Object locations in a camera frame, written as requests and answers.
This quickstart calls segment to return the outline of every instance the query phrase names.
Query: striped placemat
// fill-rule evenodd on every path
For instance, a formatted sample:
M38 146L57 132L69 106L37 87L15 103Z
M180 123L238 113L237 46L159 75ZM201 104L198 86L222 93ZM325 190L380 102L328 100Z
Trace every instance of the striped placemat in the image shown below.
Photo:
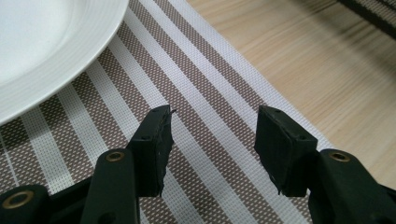
M149 110L177 113L161 198L142 198L143 223L306 223L307 199L278 196L254 152L259 105L289 113L331 147L183 0L131 0L114 39L70 85L0 129L0 190L50 193L92 175L125 147Z

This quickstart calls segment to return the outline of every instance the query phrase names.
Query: screw hole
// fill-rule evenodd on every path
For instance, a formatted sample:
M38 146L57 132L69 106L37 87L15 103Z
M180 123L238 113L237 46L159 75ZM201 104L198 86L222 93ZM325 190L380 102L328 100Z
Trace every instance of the screw hole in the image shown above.
M6 209L13 209L17 207L21 207L27 203L29 203L35 194L31 190L24 190L18 193L15 193L3 202L3 207Z
M347 155L340 152L332 152L330 153L330 157L336 161L350 161L350 158Z
M116 214L113 212L108 212L102 214L98 219L98 224L111 224L116 220Z
M125 156L123 152L112 152L106 156L108 161L120 161Z

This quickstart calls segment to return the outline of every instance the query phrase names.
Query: wooden table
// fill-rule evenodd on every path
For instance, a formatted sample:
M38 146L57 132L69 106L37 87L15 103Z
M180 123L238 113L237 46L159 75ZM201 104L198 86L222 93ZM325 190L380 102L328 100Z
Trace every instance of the wooden table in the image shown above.
M396 189L396 41L335 1L188 0L336 148Z

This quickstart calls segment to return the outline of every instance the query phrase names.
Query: brass screw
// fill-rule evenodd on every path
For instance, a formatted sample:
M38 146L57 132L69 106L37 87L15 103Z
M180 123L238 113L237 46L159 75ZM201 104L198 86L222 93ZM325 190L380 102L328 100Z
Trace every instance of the brass screw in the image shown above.
M329 156L336 161L342 161L342 162L349 162L350 158L345 155L344 153L341 152L331 152L329 153Z
M112 152L106 156L108 161L120 161L124 158L125 154L123 152Z
M3 207L6 209L14 209L17 207L21 207L27 203L29 203L35 194L31 190L24 190L18 193L14 193L13 195L9 196L6 198L5 201L3 201ZM19 196L24 196L23 200L20 202L12 202L14 199L16 199Z

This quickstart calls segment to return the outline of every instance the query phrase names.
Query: plate rim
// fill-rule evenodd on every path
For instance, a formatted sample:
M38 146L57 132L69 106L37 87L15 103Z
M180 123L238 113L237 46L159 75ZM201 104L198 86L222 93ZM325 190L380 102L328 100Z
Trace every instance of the plate rim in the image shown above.
M0 126L48 100L78 77L105 50L119 30L129 0L88 0L87 4L88 14L83 20L90 22L82 22L81 27L78 27L78 30L44 63L1 84ZM92 26L92 21L96 24L103 23L105 27ZM73 41L76 36L80 41ZM69 63L64 63L63 60L69 60ZM47 78L49 85L44 88L35 86L42 78Z

